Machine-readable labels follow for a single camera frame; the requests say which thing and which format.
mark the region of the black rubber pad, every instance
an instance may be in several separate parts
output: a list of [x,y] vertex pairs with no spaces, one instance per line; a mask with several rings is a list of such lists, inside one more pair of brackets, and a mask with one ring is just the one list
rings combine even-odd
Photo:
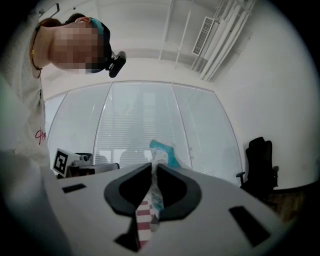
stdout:
[[69,192],[84,189],[84,188],[86,188],[86,186],[82,183],[79,183],[79,184],[72,185],[72,186],[65,186],[62,188],[62,190],[64,193],[69,193]]
[[183,220],[197,208],[202,191],[195,180],[163,164],[158,164],[157,179],[164,206],[159,221]]
[[230,208],[229,212],[253,247],[270,237],[264,227],[243,206]]
[[104,199],[116,214],[135,216],[151,186],[151,170],[151,163],[148,162],[105,187]]

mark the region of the red and white striped fabric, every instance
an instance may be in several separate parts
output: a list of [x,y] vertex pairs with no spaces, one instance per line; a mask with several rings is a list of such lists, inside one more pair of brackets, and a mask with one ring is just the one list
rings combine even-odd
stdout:
[[135,212],[141,248],[151,239],[150,221],[154,214],[151,195],[147,194]]

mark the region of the chair armrest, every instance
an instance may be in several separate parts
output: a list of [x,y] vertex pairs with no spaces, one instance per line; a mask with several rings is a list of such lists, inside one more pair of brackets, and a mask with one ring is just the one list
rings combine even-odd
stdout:
[[242,177],[244,174],[245,174],[244,171],[243,171],[243,172],[239,172],[239,173],[236,175],[236,177],[237,177],[237,178]]

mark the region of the glass wall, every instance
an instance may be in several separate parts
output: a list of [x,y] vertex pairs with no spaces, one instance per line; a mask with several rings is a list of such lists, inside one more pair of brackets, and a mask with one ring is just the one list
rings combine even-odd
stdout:
[[44,107],[45,107],[45,132],[46,132],[46,136],[49,137],[49,132],[50,132],[50,128],[52,125],[52,122],[55,119],[56,113],[62,103],[62,101],[64,100],[65,96],[67,95],[67,93],[62,93],[59,94],[55,97],[52,98],[48,98],[45,102],[44,102]]
[[237,141],[213,92],[165,82],[114,82],[72,90],[45,106],[51,162],[60,148],[93,153],[94,164],[147,163],[155,139],[174,146],[194,171],[240,186]]
[[120,167],[151,160],[150,141],[174,145],[189,167],[190,155],[179,108],[170,83],[116,82],[98,127],[95,163]]
[[217,96],[210,91],[174,84],[188,138],[192,169],[238,186],[242,172],[237,141]]
[[48,138],[51,166],[57,148],[72,153],[91,153],[110,84],[69,91],[51,126]]

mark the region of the pipe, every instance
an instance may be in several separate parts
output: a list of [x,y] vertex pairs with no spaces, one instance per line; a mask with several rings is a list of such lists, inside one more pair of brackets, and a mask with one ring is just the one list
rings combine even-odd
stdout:
[[219,14],[219,12],[220,12],[223,4],[224,4],[224,1],[225,0],[220,0],[219,5],[218,5],[217,9],[215,10],[215,13],[214,13],[214,16],[213,16],[214,19],[217,18],[218,14]]
[[164,47],[165,47],[165,42],[166,42],[166,39],[167,39],[168,28],[169,28],[169,23],[170,23],[171,12],[172,12],[172,9],[174,7],[174,1],[175,0],[170,0],[170,6],[168,8],[168,12],[167,12],[167,15],[166,15],[165,27],[164,27],[163,36],[162,36],[162,47],[161,47],[161,51],[160,51],[160,55],[159,55],[159,60],[161,60],[162,52],[163,52]]
[[211,28],[209,35],[204,43],[204,46],[202,48],[202,51],[201,51],[199,57],[203,58],[205,56],[205,54],[207,53],[209,45],[210,45],[212,39],[214,38],[215,33],[217,32],[218,26],[219,26],[219,22],[214,19],[212,28]]
[[195,56],[193,64],[192,64],[190,70],[192,70],[194,68],[194,65],[195,65],[196,61],[198,60],[198,58],[199,58],[199,56]]
[[247,19],[249,17],[249,12],[251,12],[251,10],[253,9],[253,7],[255,6],[256,0],[254,0],[254,2],[252,3],[252,5],[249,7],[249,11],[245,14],[245,18],[241,24],[241,27],[239,28],[239,30],[237,31],[237,34],[235,35],[233,41],[231,42],[231,44],[229,45],[227,51],[223,54],[222,59],[219,61],[218,65],[214,68],[213,72],[211,73],[210,77],[208,80],[210,80],[212,78],[212,76],[216,73],[216,71],[218,70],[218,68],[220,67],[220,65],[222,64],[222,62],[225,60],[225,58],[227,57],[228,53],[230,52],[230,50],[232,49],[232,47],[234,46],[235,42],[237,41],[242,29],[244,28]]
[[239,13],[239,11],[240,11],[240,8],[241,8],[241,5],[240,5],[240,4],[238,4],[238,5],[235,7],[234,12],[233,12],[230,20],[228,21],[228,23],[227,23],[227,25],[226,25],[226,27],[225,27],[225,30],[223,31],[223,34],[222,34],[219,42],[217,43],[216,47],[214,48],[214,51],[213,51],[210,59],[208,60],[208,63],[205,65],[203,71],[202,71],[201,74],[200,74],[200,79],[201,79],[201,80],[204,79],[204,77],[205,77],[206,73],[208,72],[211,64],[212,64],[213,61],[215,60],[215,58],[216,58],[219,50],[221,49],[223,43],[225,42],[225,40],[226,40],[226,38],[227,38],[227,36],[228,36],[228,34],[229,34],[229,31],[230,31],[231,27],[232,27],[233,24],[235,23],[235,20],[236,20],[236,18],[237,18],[237,16],[238,16],[238,13]]
[[[249,0],[247,2],[247,7],[249,8],[253,3],[253,0]],[[227,41],[225,42],[224,46],[222,47],[219,55],[216,57],[215,61],[213,62],[210,70],[208,71],[208,73],[206,74],[206,76],[204,77],[204,80],[208,80],[210,75],[212,74],[212,72],[215,70],[215,68],[217,67],[218,63],[221,61],[221,59],[223,58],[224,54],[227,52],[227,50],[229,49],[229,46],[231,45],[231,43],[233,42],[234,38],[236,37],[237,32],[239,31],[239,28],[242,24],[242,22],[244,21],[245,17],[246,17],[247,12],[243,11],[237,21],[237,23],[235,24],[230,36],[228,37]]]
[[224,31],[226,29],[227,24],[228,23],[225,20],[222,20],[220,22],[220,24],[218,25],[218,28],[216,29],[216,32],[214,33],[214,36],[210,42],[210,45],[209,45],[208,49],[206,50],[205,55],[203,56],[203,58],[205,60],[209,60],[211,54],[214,52],[214,50],[219,42],[219,39],[221,38],[222,34],[224,33]]
[[199,72],[202,72],[202,70],[204,70],[204,66],[205,66],[206,63],[207,63],[207,61],[204,60],[203,63],[202,63],[202,66],[201,66],[201,68],[200,68],[200,70],[199,70]]
[[235,1],[233,2],[233,5],[232,5],[232,7],[230,8],[230,11],[229,11],[228,15],[227,15],[226,18],[225,18],[226,21],[230,20],[231,15],[232,15],[232,14],[234,13],[234,11],[235,11],[235,8],[236,8],[236,6],[237,6],[237,3],[238,3],[237,0],[235,0]]
[[184,43],[184,40],[185,40],[185,35],[186,35],[186,31],[187,31],[187,28],[188,28],[190,15],[191,15],[191,7],[193,6],[194,1],[195,0],[192,0],[192,4],[191,4],[190,9],[189,9],[188,17],[186,18],[186,23],[185,23],[185,26],[184,26],[183,35],[182,35],[181,43],[180,43],[180,46],[179,46],[178,55],[176,56],[176,60],[175,60],[175,65],[174,65],[175,69],[177,68],[177,63],[178,63],[178,59],[179,59],[179,56],[180,56],[181,47],[182,47],[182,44]]
[[195,71],[198,71],[198,70],[199,70],[200,64],[201,64],[203,61],[204,61],[203,58],[200,58],[200,59],[199,59],[199,61],[198,61],[197,64],[195,65],[195,68],[194,68]]
[[229,13],[231,5],[232,5],[233,2],[234,2],[234,0],[229,0],[228,3],[226,4],[226,6],[224,8],[224,11],[223,11],[223,13],[222,13],[222,15],[220,17],[221,21],[223,21],[227,17],[227,14]]

